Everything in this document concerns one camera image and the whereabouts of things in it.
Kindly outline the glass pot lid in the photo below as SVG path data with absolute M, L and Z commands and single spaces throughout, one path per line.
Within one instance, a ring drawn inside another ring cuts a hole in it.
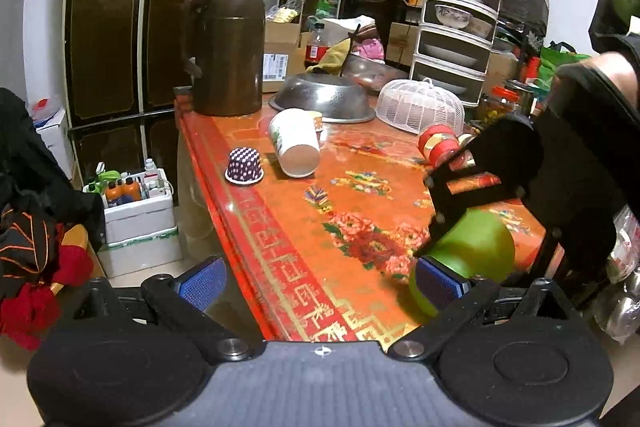
M 387 83 L 406 79 L 408 76 L 406 72 L 388 66 L 384 62 L 369 60 L 354 54 L 349 54 L 346 58 L 341 75 L 373 92 L 380 92 Z

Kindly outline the blue white porcelain bowl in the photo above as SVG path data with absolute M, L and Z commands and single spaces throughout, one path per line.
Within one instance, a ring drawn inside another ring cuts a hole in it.
M 435 15 L 439 23 L 456 29 L 464 29 L 472 20 L 469 12 L 446 4 L 436 4 Z

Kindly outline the white paper cup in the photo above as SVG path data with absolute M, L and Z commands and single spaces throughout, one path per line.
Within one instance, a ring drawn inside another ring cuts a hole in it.
M 269 138 L 282 171 L 290 178 L 306 178 L 318 168 L 320 148 L 311 113 L 282 110 L 270 121 Z

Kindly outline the red lid pickle jar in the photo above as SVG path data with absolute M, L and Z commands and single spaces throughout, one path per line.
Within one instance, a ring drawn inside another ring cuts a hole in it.
M 480 97 L 476 109 L 476 119 L 480 122 L 480 127 L 486 128 L 496 119 L 515 112 L 518 109 L 520 97 L 515 91 L 493 87 L 488 93 Z

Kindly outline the brown thermos jug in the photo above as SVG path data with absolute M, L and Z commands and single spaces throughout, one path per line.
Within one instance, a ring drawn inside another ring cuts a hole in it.
M 186 0 L 181 60 L 192 104 L 206 116 L 250 115 L 262 107 L 265 51 L 262 0 Z

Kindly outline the green plastic cup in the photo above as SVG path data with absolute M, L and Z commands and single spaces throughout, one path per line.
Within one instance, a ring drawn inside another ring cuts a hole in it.
M 460 277 L 471 280 L 483 277 L 495 283 L 503 282 L 514 268 L 515 245 L 511 233 L 503 222 L 486 210 L 469 210 L 444 236 L 429 241 L 416 253 L 420 258 L 432 258 Z M 414 276 L 416 264 L 411 269 L 409 289 L 416 301 Z M 416 301 L 423 313 L 434 317 L 435 308 L 426 299 Z

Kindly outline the cardboard box with label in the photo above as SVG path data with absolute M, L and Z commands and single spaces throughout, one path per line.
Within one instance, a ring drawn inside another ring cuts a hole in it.
M 305 70 L 299 43 L 299 24 L 266 21 L 262 92 L 278 92 L 285 80 Z

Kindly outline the red floral tablecloth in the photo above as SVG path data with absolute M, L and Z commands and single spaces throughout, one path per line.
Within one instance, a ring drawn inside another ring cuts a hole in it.
M 376 120 L 326 124 L 318 169 L 293 179 L 269 139 L 271 107 L 203 116 L 180 88 L 175 110 L 180 200 L 204 209 L 264 337 L 388 346 L 423 321 L 408 282 L 433 206 L 413 135 Z M 259 182 L 224 177 L 237 147 L 258 150 Z

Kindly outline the purple polka dot cupcake liner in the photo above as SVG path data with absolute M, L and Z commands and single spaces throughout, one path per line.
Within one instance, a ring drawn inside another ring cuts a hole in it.
M 237 147 L 229 153 L 229 161 L 224 177 L 235 185 L 252 185 L 264 176 L 258 150 L 251 147 Z

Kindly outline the white tiered dish rack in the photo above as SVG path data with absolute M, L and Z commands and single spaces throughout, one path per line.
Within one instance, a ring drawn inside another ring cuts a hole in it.
M 410 78 L 480 103 L 501 0 L 423 0 Z

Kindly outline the white foam box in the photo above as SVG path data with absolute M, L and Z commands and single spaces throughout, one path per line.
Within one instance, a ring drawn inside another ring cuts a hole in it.
M 105 232 L 98 258 L 108 277 L 182 259 L 174 188 L 153 159 L 139 172 L 108 170 L 99 162 L 96 177 L 82 191 L 102 198 Z

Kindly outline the dark wooden cabinet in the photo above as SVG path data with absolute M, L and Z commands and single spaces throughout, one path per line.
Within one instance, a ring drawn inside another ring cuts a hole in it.
M 152 158 L 176 174 L 174 90 L 190 78 L 180 58 L 186 0 L 64 0 L 70 139 L 79 176 L 100 162 L 140 170 Z

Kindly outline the white mesh food cover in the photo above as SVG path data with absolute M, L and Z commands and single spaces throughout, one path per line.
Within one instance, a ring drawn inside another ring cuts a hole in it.
M 446 124 L 459 135 L 464 126 L 464 108 L 457 95 L 429 81 L 396 79 L 386 83 L 374 113 L 385 124 L 413 134 L 432 124 Z

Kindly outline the steel colander bowl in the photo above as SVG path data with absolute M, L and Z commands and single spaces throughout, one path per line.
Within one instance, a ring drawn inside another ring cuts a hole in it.
M 279 112 L 289 108 L 313 110 L 329 124 L 363 124 L 375 117 L 366 90 L 345 77 L 299 74 L 288 78 L 269 100 Z

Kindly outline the orange polka dot cupcake liner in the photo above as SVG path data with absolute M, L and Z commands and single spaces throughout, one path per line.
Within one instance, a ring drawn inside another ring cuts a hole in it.
M 307 114 L 314 123 L 314 131 L 321 132 L 323 130 L 323 115 L 316 110 L 307 110 Z

